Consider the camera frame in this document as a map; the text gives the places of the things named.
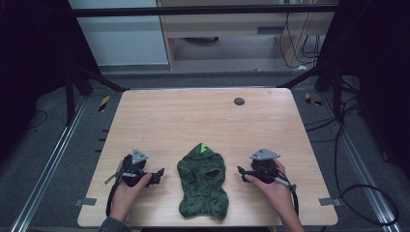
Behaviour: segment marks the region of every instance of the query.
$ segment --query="green tag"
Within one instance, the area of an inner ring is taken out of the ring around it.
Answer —
[[[206,144],[205,144],[205,143],[201,143],[201,153],[206,152],[206,150],[208,150]]]

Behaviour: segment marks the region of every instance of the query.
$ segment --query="aluminum rail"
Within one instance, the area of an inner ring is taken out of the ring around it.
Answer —
[[[335,117],[335,114],[332,110],[331,100],[329,99],[329,97],[323,93],[321,93],[320,96],[322,100],[324,100],[324,105],[328,109],[331,116]],[[339,125],[337,123],[335,123],[335,127],[339,129]],[[372,177],[370,171],[367,169],[365,163],[361,159],[361,155],[356,150],[354,142],[352,141],[346,130],[341,135],[341,141],[344,144],[347,157],[350,159],[350,163],[352,164],[361,184],[370,185],[377,188],[374,178]],[[374,213],[377,215],[380,222],[387,223],[395,218],[392,210],[389,207],[388,202],[380,192],[376,192],[374,190],[366,188],[365,193],[368,201],[370,202],[373,208]],[[397,222],[393,225],[383,226],[383,229],[385,232],[401,231],[401,228]]]
[[[31,192],[27,202],[25,203],[23,209],[12,225],[12,232],[23,232],[27,230],[31,219],[33,218],[33,215],[36,213],[36,210],[43,199],[45,191],[48,187],[49,182],[51,181],[51,178],[53,177],[58,163],[63,157],[63,154],[73,135],[73,132],[75,131],[78,121],[82,116],[87,100],[87,97],[81,97],[73,122],[65,127],[59,141],[57,142],[57,145],[54,148],[54,151],[52,152],[44,168],[42,175],[39,178],[39,181],[36,183],[36,186]]]

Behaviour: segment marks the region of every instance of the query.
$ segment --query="white cabinet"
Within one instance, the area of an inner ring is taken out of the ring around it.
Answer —
[[[73,9],[156,7],[155,0],[69,0]],[[104,69],[168,66],[160,18],[154,16],[79,17],[97,64]]]

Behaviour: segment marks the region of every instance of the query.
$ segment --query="green fabric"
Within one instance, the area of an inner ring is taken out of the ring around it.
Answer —
[[[177,167],[184,191],[179,206],[181,215],[225,219],[229,200],[222,189],[225,180],[222,156],[200,143],[178,162]]]

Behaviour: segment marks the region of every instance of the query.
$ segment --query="sleeve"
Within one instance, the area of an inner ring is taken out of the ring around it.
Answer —
[[[100,226],[99,232],[132,232],[132,230],[123,222],[107,217]]]

